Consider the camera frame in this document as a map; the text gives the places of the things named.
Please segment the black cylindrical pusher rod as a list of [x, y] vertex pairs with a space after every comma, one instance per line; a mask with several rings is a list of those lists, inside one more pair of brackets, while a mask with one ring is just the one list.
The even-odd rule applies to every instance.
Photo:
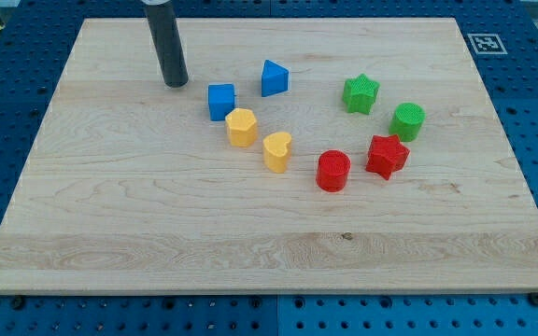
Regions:
[[180, 88], [189, 81], [188, 70], [171, 0], [143, 0], [153, 45], [164, 83]]

